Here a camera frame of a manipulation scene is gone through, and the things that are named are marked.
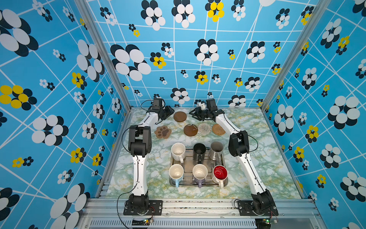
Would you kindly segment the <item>tan rattan round coaster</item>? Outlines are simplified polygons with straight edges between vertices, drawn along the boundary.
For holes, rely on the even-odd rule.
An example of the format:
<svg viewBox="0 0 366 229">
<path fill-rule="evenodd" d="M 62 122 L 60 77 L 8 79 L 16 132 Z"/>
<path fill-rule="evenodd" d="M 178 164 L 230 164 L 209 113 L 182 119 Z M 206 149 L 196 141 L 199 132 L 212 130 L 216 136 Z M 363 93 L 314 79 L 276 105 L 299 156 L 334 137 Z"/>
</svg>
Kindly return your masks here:
<svg viewBox="0 0 366 229">
<path fill-rule="evenodd" d="M 219 124 L 215 124 L 212 126 L 212 132 L 218 136 L 222 136 L 226 133 L 225 130 Z"/>
</svg>

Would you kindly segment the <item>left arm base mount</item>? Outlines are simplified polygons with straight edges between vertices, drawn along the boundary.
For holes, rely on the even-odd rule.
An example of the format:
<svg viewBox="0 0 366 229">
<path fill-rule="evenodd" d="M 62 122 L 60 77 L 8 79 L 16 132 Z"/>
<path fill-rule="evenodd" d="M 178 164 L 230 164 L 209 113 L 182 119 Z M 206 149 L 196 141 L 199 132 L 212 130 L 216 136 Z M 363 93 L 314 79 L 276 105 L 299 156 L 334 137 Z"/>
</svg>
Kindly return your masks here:
<svg viewBox="0 0 366 229">
<path fill-rule="evenodd" d="M 125 202 L 123 215 L 126 216 L 161 216 L 163 210 L 162 200 L 149 200 L 146 202 Z"/>
</svg>

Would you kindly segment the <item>multicolour woven round coaster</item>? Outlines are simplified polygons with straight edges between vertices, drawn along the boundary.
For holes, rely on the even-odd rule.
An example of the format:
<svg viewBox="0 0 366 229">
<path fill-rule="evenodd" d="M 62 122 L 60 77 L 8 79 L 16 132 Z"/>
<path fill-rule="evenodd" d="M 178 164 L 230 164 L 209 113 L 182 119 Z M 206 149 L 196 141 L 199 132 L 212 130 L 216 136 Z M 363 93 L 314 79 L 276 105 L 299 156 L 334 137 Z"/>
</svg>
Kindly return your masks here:
<svg viewBox="0 0 366 229">
<path fill-rule="evenodd" d="M 201 123 L 198 126 L 198 132 L 202 135 L 208 135 L 211 132 L 211 126 L 206 123 Z"/>
</svg>

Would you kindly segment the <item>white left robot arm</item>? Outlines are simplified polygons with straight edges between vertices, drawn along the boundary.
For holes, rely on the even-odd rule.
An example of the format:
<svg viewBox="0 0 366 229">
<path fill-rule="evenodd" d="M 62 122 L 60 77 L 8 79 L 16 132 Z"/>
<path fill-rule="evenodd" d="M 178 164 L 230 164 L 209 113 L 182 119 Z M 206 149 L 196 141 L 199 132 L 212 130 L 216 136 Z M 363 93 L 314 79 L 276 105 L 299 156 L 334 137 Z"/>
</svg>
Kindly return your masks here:
<svg viewBox="0 0 366 229">
<path fill-rule="evenodd" d="M 137 208 L 145 209 L 149 204 L 146 160 L 152 149 L 151 127 L 164 121 L 173 113 L 174 110 L 166 106 L 162 98 L 155 98 L 142 122 L 129 128 L 128 151 L 134 165 L 133 190 L 129 201 Z"/>
</svg>

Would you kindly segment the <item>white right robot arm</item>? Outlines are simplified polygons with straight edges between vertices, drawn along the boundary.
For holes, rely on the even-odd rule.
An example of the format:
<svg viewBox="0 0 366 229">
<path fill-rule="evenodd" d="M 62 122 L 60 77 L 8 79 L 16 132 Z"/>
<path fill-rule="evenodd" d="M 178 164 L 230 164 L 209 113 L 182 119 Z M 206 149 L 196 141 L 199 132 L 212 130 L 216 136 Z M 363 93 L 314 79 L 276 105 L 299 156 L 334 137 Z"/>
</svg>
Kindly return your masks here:
<svg viewBox="0 0 366 229">
<path fill-rule="evenodd" d="M 218 109 L 214 99 L 198 103 L 198 107 L 190 113 L 197 120 L 213 120 L 230 135 L 228 150 L 241 164 L 251 190 L 253 205 L 258 209 L 267 209 L 273 204 L 270 191 L 257 173 L 249 149 L 248 133 L 236 127 L 222 109 Z"/>
</svg>

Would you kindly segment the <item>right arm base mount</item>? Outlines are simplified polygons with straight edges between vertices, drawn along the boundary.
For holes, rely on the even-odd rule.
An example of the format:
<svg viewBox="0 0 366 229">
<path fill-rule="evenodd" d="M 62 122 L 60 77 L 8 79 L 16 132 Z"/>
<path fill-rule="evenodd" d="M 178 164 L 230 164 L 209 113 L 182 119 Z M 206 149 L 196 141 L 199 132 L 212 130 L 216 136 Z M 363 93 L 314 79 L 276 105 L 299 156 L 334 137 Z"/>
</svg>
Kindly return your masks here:
<svg viewBox="0 0 366 229">
<path fill-rule="evenodd" d="M 234 206 L 239 210 L 240 216 L 273 217 L 279 215 L 274 201 L 260 204 L 256 200 L 235 200 Z"/>
</svg>

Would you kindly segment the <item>rusty brown round coaster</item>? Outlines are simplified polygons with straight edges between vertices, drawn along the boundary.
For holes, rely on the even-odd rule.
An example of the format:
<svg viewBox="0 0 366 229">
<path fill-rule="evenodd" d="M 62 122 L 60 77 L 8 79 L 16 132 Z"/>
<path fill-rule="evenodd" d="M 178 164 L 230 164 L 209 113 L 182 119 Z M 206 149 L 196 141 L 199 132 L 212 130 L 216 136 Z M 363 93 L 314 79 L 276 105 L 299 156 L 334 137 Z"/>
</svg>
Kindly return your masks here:
<svg viewBox="0 0 366 229">
<path fill-rule="evenodd" d="M 186 136 L 195 136 L 198 133 L 198 127 L 194 124 L 188 124 L 184 127 L 184 134 Z"/>
</svg>

